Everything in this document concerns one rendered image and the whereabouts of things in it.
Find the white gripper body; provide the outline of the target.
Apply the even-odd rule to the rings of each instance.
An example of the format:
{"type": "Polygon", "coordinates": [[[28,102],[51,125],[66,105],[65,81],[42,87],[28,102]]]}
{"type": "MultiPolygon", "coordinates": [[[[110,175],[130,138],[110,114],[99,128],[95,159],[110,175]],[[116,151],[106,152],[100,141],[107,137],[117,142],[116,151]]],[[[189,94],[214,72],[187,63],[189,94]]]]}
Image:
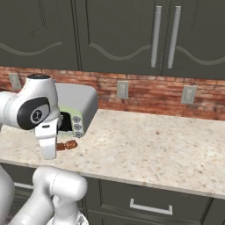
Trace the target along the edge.
{"type": "Polygon", "coordinates": [[[39,126],[35,128],[35,136],[39,141],[41,152],[46,160],[56,158],[56,128],[51,126],[39,126]]]}

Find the brown kebab skewer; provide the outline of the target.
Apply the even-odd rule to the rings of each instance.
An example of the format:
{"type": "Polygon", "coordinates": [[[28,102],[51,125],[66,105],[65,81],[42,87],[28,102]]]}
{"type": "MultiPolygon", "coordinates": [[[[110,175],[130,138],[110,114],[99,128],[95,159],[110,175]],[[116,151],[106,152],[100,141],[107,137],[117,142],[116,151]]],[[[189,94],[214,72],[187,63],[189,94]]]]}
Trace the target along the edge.
{"type": "Polygon", "coordinates": [[[74,149],[77,147],[77,142],[75,140],[60,142],[56,144],[57,151],[63,151],[67,149],[74,149]]]}

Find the dark grey base cupboard door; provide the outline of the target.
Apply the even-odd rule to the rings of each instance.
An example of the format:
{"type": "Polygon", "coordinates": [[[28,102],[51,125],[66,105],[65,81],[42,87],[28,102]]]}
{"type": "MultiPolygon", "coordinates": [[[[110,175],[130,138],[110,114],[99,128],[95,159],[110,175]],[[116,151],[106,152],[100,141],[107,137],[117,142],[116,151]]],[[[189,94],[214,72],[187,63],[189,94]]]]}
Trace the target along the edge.
{"type": "Polygon", "coordinates": [[[212,200],[202,225],[225,225],[225,200],[212,200]]]}

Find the dark grey drawer front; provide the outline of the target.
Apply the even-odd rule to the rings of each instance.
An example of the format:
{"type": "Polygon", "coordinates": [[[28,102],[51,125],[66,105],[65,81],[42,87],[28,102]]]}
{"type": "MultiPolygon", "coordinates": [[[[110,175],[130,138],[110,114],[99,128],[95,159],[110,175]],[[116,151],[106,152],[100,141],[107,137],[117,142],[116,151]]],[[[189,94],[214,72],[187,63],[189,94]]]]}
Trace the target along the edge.
{"type": "Polygon", "coordinates": [[[100,206],[103,209],[149,221],[175,222],[175,224],[198,224],[209,201],[208,197],[166,191],[146,186],[129,185],[103,180],[100,182],[100,206]],[[134,203],[147,207],[167,209],[173,206],[173,215],[156,214],[130,208],[130,199],[134,203]]]}
{"type": "MultiPolygon", "coordinates": [[[[4,168],[4,170],[11,176],[13,182],[33,185],[33,173],[36,171],[35,168],[18,166],[14,164],[8,163],[0,163],[0,165],[4,168]]],[[[18,190],[31,192],[30,189],[24,189],[16,187],[18,190]]]]}

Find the grey green toaster oven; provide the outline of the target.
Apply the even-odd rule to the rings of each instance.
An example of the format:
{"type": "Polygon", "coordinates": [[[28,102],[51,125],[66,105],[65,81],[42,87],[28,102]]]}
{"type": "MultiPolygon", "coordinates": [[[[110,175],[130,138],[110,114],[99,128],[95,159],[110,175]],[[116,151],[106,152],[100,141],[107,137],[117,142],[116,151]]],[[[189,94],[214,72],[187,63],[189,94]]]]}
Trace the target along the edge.
{"type": "Polygon", "coordinates": [[[74,83],[56,83],[58,106],[62,116],[60,131],[82,138],[98,111],[95,88],[74,83]]]}

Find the grey wall socket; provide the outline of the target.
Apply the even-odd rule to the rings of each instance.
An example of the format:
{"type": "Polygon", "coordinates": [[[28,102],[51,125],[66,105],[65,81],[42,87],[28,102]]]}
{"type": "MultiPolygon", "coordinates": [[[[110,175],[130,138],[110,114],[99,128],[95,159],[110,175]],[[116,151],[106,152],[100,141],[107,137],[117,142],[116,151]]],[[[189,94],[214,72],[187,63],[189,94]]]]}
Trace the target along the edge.
{"type": "Polygon", "coordinates": [[[8,74],[9,78],[10,78],[10,82],[11,82],[11,87],[13,90],[20,90],[21,89],[21,84],[18,78],[18,74],[17,73],[9,73],[8,74]]]}
{"type": "Polygon", "coordinates": [[[117,98],[128,99],[128,81],[117,82],[117,98]]]}
{"type": "Polygon", "coordinates": [[[182,96],[181,96],[181,103],[192,105],[193,101],[194,101],[194,98],[195,98],[196,90],[197,90],[196,86],[185,85],[183,87],[183,92],[182,92],[182,96]]]}

